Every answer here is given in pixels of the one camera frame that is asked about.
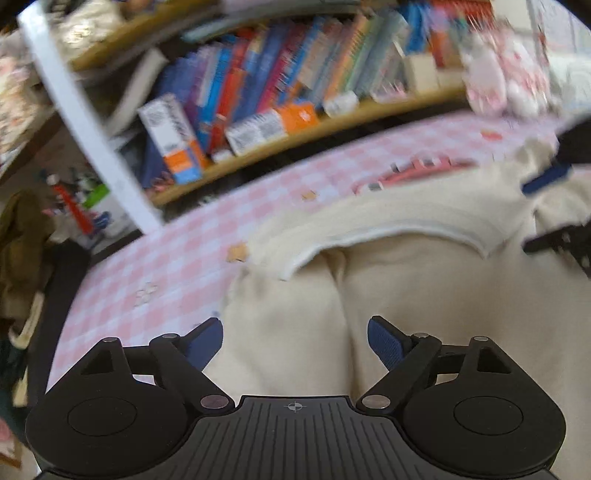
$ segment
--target red book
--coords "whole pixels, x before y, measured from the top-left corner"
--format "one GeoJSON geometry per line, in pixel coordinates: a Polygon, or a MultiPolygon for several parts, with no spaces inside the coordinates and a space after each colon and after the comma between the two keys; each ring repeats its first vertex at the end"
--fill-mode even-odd
{"type": "Polygon", "coordinates": [[[285,85],[285,78],[288,75],[289,69],[293,68],[294,56],[304,40],[306,30],[307,26],[305,24],[297,24],[291,27],[285,45],[281,49],[281,53],[271,70],[267,84],[261,95],[261,100],[256,108],[257,113],[263,112],[268,108],[273,108],[277,103],[277,98],[281,93],[279,87],[285,85]]]}
{"type": "Polygon", "coordinates": [[[216,117],[212,125],[212,136],[210,141],[210,151],[215,151],[224,144],[224,131],[228,120],[232,118],[236,103],[238,100],[238,93],[241,90],[242,82],[244,80],[244,71],[242,70],[242,62],[250,43],[252,35],[243,34],[238,38],[234,45],[232,52],[232,60],[230,61],[230,69],[224,80],[222,87],[222,94],[220,96],[220,103],[217,107],[216,117]]]}

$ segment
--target pink fabric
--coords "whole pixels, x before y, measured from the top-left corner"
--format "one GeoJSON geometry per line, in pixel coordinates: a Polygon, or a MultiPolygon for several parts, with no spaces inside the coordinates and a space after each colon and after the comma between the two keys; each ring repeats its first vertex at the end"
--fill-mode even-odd
{"type": "Polygon", "coordinates": [[[475,57],[466,74],[470,107],[478,115],[498,116],[507,106],[506,80],[499,59],[491,50],[475,57]]]}
{"type": "Polygon", "coordinates": [[[267,216],[352,195],[360,181],[418,155],[502,161],[527,137],[555,138],[560,124],[556,118],[518,122],[471,112],[435,117],[326,151],[193,210],[88,273],[64,325],[49,387],[101,338],[147,345],[155,336],[185,334],[217,315],[240,269],[226,261],[228,248],[267,216]],[[310,190],[316,199],[303,202],[310,190]]]}

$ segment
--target cardboard box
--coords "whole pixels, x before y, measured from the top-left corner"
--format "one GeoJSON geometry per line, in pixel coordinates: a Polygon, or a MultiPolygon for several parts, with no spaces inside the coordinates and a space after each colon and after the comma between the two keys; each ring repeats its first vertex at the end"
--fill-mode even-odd
{"type": "Polygon", "coordinates": [[[209,160],[193,128],[171,93],[138,109],[139,117],[178,184],[199,180],[209,160]]]}
{"type": "Polygon", "coordinates": [[[410,93],[421,94],[439,89],[437,66],[430,53],[408,55],[404,59],[404,73],[410,93]]]}

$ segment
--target cream cloth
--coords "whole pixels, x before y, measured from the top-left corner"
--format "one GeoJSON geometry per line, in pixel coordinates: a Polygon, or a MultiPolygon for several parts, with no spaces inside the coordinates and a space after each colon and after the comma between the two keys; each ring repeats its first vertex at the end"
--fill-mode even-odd
{"type": "Polygon", "coordinates": [[[529,257],[526,237],[591,215],[580,176],[525,197],[552,156],[530,141],[514,160],[271,219],[222,310],[206,375],[241,395],[358,397],[386,369],[370,317],[467,345],[491,337],[561,407],[554,471],[591,478],[591,281],[564,257],[529,257]]]}

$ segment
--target circular pad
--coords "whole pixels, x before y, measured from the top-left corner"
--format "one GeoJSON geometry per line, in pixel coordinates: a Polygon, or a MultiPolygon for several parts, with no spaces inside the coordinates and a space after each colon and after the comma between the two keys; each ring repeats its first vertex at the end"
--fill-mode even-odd
{"type": "Polygon", "coordinates": [[[27,439],[42,463],[71,478],[121,478],[145,471],[187,429],[172,393],[114,374],[62,379],[27,418],[27,439]]]}
{"type": "Polygon", "coordinates": [[[114,435],[131,427],[138,414],[127,400],[91,398],[75,406],[68,415],[71,427],[89,437],[114,435]]]}
{"type": "Polygon", "coordinates": [[[481,435],[504,435],[521,425],[523,414],[504,398],[473,397],[456,405],[454,416],[466,430],[481,435]]]}
{"type": "Polygon", "coordinates": [[[552,400],[509,375],[435,385],[408,402],[402,423],[417,449],[463,476],[520,478],[550,465],[565,423],[552,400]]]}

